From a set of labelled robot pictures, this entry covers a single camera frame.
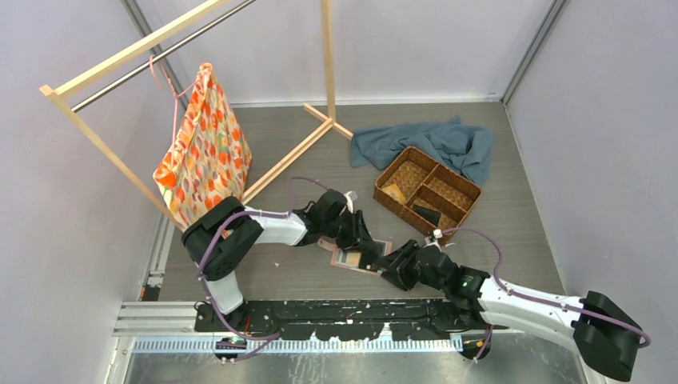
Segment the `orange credit card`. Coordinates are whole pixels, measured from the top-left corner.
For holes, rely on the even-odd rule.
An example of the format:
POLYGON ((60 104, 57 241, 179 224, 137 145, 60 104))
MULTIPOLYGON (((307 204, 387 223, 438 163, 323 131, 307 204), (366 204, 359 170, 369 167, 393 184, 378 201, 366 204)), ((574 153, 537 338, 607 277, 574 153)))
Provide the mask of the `orange credit card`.
POLYGON ((404 205, 407 202, 407 198, 396 183, 391 183, 383 187, 382 191, 401 205, 404 205))

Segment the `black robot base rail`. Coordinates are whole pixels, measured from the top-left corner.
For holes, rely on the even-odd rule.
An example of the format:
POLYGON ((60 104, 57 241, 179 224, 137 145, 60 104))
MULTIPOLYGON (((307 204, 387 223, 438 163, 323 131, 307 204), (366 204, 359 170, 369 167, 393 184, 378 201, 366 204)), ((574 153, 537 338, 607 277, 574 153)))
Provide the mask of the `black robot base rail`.
POLYGON ((234 312, 219 316, 211 303, 195 302, 194 329, 198 333, 226 332, 230 328, 265 341, 342 342, 375 340, 387 330, 394 341, 439 340, 451 333, 478 332, 488 326, 471 322, 440 298, 355 300, 252 300, 234 312))

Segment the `yellow credit card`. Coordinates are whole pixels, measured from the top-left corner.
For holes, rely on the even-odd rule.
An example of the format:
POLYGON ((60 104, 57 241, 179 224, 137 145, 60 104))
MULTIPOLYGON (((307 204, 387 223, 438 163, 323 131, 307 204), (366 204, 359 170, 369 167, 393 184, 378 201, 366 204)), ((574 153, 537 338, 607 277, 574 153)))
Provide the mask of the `yellow credit card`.
POLYGON ((343 251, 340 250, 334 258, 333 263, 336 266, 346 267, 346 268, 358 268, 360 266, 361 253, 356 251, 343 251))

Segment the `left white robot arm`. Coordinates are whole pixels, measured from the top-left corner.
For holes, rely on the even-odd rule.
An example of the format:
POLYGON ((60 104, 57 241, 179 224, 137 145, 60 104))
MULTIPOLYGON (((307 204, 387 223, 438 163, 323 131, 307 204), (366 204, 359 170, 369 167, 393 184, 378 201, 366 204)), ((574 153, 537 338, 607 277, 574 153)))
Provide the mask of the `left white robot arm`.
POLYGON ((255 210, 228 197, 188 227, 181 243, 217 306, 214 320, 224 330, 235 331, 245 321, 235 270, 249 250, 268 243, 307 246, 321 238, 332 239, 341 251, 359 253, 360 267, 371 266, 381 255, 362 211, 353 206, 352 194, 334 189, 285 213, 255 210))

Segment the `woven wicker divided basket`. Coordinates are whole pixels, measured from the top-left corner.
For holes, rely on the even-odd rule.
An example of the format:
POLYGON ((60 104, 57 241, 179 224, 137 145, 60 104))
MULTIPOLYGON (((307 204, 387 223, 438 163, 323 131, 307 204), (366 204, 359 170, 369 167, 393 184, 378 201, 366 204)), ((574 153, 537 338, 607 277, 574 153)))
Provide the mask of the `woven wicker divided basket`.
POLYGON ((481 192, 477 184, 410 146, 375 181, 373 198, 412 228, 428 234, 435 229, 448 230, 460 226, 468 218, 481 192), (396 183, 407 198, 404 205, 382 191, 391 183, 396 183), (414 204, 439 211, 439 225, 433 226, 416 214, 414 204))

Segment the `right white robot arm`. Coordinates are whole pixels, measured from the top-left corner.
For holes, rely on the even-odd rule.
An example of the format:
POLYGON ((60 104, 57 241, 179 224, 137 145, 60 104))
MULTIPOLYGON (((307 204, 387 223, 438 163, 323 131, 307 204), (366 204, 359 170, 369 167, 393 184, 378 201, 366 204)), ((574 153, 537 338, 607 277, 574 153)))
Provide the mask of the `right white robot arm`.
POLYGON ((449 232, 435 229, 423 246, 411 240, 377 258, 381 276, 402 290, 421 283, 443 293, 461 325, 486 330, 485 346, 497 327, 519 330, 571 350, 607 378, 630 381, 650 337, 608 296, 548 294, 506 282, 497 268, 488 273, 458 265, 440 244, 449 232))

